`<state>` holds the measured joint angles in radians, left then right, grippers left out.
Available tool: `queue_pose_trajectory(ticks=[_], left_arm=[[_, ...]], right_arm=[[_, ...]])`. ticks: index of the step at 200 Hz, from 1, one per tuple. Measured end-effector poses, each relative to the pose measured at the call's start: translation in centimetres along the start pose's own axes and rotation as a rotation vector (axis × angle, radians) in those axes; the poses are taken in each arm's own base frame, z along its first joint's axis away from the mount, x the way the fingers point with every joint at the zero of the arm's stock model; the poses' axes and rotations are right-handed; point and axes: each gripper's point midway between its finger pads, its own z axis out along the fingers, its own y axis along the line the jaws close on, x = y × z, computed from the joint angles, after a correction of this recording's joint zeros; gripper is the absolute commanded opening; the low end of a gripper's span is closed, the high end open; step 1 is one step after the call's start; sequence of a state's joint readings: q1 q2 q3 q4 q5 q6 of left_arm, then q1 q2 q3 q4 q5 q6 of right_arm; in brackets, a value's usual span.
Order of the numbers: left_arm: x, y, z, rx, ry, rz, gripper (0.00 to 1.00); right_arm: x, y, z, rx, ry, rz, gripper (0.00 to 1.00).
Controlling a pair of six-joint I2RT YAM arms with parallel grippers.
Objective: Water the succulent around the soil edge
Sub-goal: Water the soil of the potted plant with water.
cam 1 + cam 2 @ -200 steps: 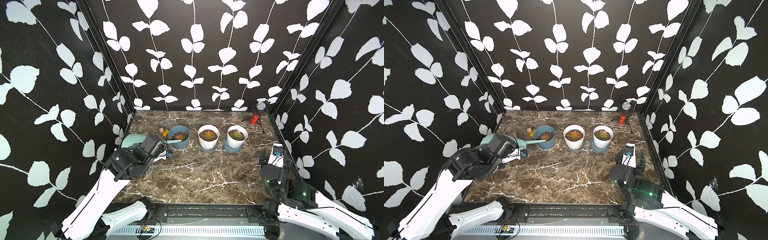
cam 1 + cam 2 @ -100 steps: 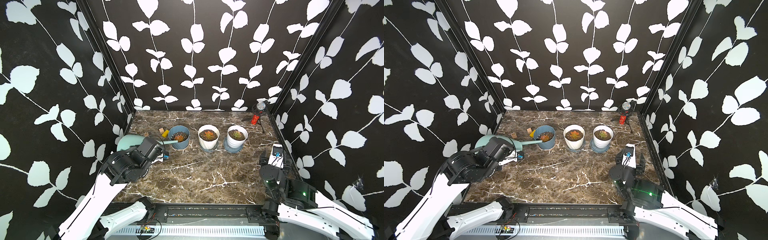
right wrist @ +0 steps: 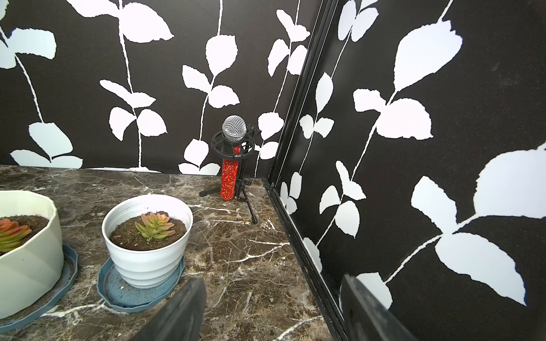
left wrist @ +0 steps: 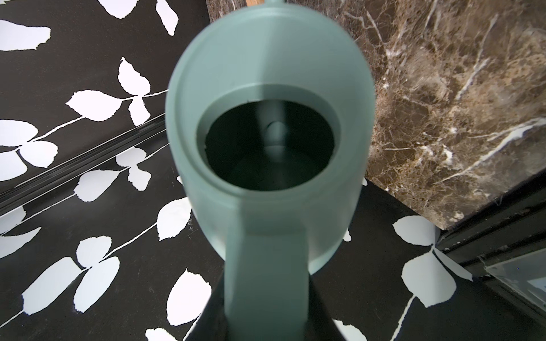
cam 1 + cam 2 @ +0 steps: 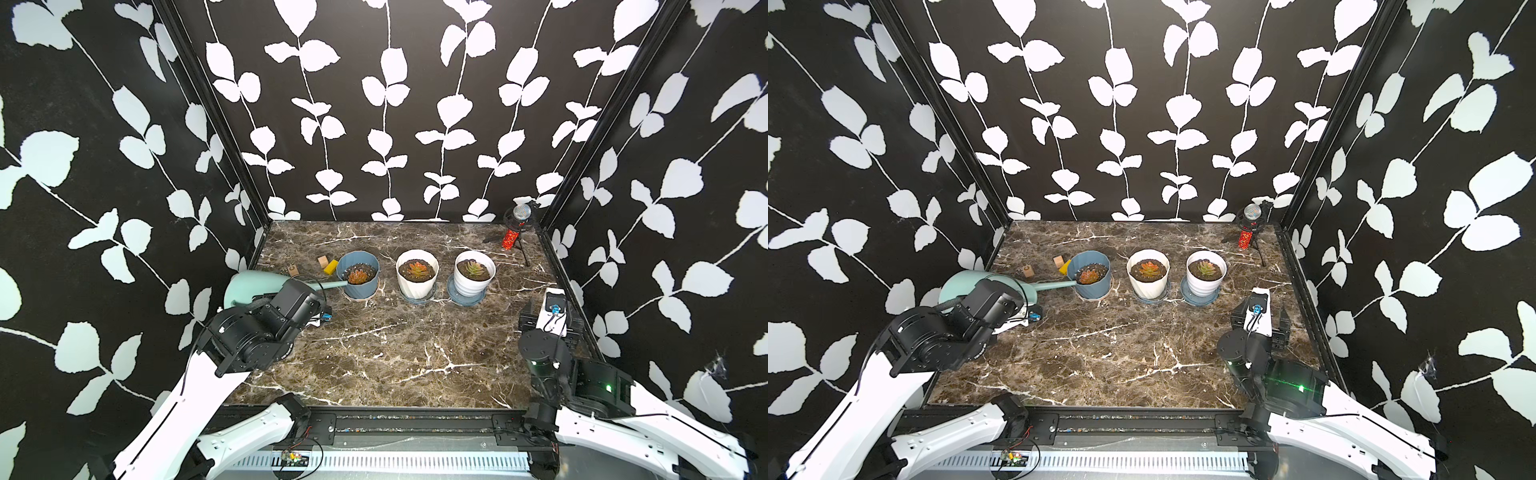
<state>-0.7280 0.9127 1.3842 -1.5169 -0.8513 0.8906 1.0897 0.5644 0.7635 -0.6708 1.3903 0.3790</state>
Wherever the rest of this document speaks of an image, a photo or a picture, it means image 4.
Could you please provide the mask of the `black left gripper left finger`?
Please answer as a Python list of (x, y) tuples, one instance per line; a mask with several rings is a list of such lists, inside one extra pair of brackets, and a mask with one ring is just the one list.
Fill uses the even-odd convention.
[(228, 340), (224, 282), (224, 277), (220, 277), (206, 307), (186, 334), (185, 341)]

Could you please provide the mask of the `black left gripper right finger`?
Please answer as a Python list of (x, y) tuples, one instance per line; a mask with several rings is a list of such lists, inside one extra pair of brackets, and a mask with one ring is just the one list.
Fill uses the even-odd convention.
[(312, 278), (309, 278), (309, 311), (305, 329), (308, 341), (345, 341), (321, 299)]

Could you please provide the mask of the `mint green watering can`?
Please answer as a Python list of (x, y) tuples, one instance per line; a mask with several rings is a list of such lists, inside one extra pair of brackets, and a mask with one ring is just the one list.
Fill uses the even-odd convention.
[(309, 278), (358, 204), (375, 85), (335, 21), (266, 1), (183, 52), (166, 130), (193, 214), (224, 261), (228, 340), (305, 340)]

